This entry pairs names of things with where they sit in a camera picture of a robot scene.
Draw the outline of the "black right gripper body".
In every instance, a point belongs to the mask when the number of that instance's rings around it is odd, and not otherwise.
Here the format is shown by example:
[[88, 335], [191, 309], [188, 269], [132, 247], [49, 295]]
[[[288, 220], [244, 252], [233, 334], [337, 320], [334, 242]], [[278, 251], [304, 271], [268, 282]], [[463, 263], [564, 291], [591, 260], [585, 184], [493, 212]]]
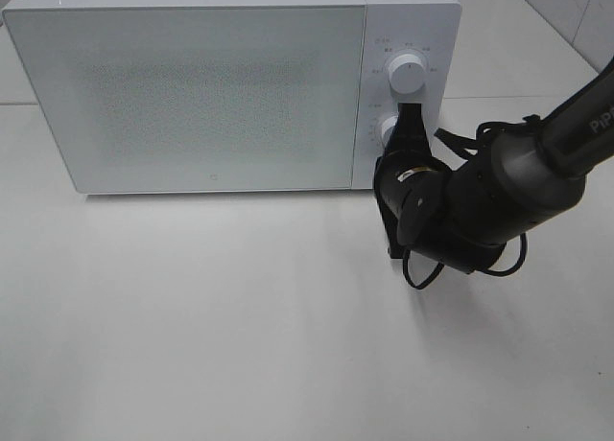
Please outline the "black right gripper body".
[[432, 156], [426, 139], [390, 137], [377, 160], [373, 188], [392, 259], [407, 249], [432, 259], [456, 257], [459, 238], [446, 222], [451, 173]]

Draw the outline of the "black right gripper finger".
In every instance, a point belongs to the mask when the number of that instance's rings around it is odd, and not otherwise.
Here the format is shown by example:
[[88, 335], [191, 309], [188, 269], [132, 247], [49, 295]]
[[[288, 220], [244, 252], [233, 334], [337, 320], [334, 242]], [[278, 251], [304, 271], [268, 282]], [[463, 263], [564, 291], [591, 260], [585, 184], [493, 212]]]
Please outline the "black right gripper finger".
[[421, 139], [426, 137], [422, 118], [422, 104], [398, 104], [398, 115], [391, 137], [394, 139]]

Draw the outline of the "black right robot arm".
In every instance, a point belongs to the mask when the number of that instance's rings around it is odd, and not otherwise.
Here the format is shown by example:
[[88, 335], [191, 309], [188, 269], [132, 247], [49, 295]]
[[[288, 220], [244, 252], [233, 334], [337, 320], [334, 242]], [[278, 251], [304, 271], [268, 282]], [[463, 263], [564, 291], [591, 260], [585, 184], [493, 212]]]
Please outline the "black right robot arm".
[[436, 138], [460, 167], [433, 156], [421, 106], [399, 106], [373, 177], [389, 255], [494, 275], [507, 243], [574, 207], [589, 172], [612, 156], [613, 69], [546, 117], [485, 122], [471, 138], [439, 129]]

